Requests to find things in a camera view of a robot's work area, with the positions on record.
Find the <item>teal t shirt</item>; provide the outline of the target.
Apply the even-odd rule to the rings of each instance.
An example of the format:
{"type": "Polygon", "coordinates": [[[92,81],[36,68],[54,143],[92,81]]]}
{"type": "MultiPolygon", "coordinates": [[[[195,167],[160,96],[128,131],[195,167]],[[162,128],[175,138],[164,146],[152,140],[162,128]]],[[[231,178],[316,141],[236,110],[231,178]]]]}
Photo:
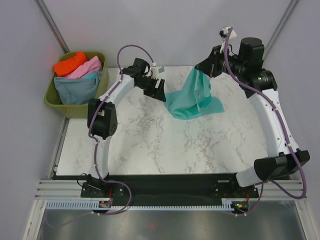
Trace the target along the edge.
{"type": "Polygon", "coordinates": [[[210,78],[193,68],[182,89],[166,93],[165,108],[176,119],[192,120],[225,111],[222,102],[211,94],[210,78]]]}

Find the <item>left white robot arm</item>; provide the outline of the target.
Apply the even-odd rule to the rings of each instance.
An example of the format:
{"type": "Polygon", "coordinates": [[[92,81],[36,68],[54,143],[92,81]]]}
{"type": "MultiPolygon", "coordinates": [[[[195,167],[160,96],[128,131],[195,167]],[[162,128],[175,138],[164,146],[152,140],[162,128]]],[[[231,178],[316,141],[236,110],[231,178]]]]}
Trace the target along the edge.
{"type": "Polygon", "coordinates": [[[136,58],[133,65],[120,69],[115,83],[106,93],[92,98],[88,103],[88,136],[94,140],[93,162],[86,181],[81,187],[83,198],[105,198],[111,185],[116,181],[109,179],[109,150],[112,136],[118,128],[116,107],[134,88],[142,89],[145,96],[166,102],[165,80],[160,78],[163,67],[150,65],[136,58]]]}

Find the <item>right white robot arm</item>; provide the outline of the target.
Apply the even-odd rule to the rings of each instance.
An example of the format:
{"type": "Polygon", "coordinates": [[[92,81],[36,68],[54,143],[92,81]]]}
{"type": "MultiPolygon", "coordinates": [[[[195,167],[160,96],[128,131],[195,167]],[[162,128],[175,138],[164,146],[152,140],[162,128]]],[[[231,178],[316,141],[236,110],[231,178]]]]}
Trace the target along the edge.
{"type": "Polygon", "coordinates": [[[267,157],[256,159],[252,167],[235,175],[236,180],[229,184],[229,191],[235,197],[242,196],[248,186],[294,174],[310,160],[309,152],[300,149],[286,123],[275,77],[263,68],[264,50],[261,39],[246,37],[240,42],[238,54],[224,56],[221,45],[217,45],[195,66],[210,78],[222,73],[234,75],[264,134],[267,157]]]}

